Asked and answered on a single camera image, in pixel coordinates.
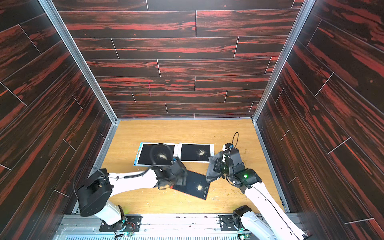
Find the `grey microfibre cloth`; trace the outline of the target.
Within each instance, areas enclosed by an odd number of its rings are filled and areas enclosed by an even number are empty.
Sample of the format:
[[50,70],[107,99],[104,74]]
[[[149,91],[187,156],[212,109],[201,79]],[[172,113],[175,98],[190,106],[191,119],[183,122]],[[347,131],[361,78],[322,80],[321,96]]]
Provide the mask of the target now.
[[216,155],[209,157],[209,166],[206,173],[207,183],[216,181],[221,177],[224,178],[224,175],[228,174],[228,172],[229,167],[225,162],[223,151],[220,151]]

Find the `red drawing tablet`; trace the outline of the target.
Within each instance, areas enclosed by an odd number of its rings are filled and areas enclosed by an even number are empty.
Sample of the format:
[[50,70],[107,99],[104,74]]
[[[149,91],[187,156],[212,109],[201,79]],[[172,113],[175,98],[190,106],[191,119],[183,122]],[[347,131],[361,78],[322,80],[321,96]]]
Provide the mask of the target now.
[[192,171],[188,171],[185,186],[174,185],[172,187],[173,190],[194,196],[202,200],[207,199],[209,188],[210,183],[206,181],[206,176]]

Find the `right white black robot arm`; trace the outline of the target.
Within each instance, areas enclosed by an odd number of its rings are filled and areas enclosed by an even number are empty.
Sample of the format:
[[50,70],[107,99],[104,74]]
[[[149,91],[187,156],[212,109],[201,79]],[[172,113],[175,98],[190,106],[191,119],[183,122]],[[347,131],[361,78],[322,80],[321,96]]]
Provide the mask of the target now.
[[273,199],[259,175],[246,168],[240,152],[231,144],[224,150],[209,157],[206,174],[208,182],[225,179],[257,207],[264,222],[248,206],[234,210],[233,221],[239,230],[248,230],[260,240],[307,240],[308,235],[301,230]]

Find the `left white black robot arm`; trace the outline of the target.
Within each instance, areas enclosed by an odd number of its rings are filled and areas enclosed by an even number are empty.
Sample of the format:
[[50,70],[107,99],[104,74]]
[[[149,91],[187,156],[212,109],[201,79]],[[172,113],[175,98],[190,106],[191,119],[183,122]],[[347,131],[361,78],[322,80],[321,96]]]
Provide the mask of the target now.
[[163,190],[174,185],[185,186],[187,176],[185,165],[174,157],[169,166],[152,165],[141,172],[116,174],[98,169],[74,192],[81,217],[96,216],[104,225],[121,232],[126,226],[135,227],[135,224],[129,222],[122,207],[113,204],[110,197],[140,189]]

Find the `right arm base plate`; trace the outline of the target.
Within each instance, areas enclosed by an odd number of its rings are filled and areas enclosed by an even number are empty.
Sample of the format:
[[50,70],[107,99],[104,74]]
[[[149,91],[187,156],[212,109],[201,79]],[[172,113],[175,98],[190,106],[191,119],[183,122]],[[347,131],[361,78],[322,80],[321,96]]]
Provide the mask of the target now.
[[239,219],[234,215],[217,215],[216,221],[220,224],[222,232],[240,231]]

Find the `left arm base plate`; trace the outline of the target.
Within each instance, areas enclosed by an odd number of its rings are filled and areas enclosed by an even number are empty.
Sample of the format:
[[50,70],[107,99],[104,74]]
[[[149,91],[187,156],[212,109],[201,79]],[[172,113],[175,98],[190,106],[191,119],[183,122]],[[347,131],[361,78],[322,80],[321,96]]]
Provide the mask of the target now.
[[133,233],[138,232],[141,227],[143,217],[140,215],[125,215],[123,220],[108,225],[102,221],[99,231],[102,233]]

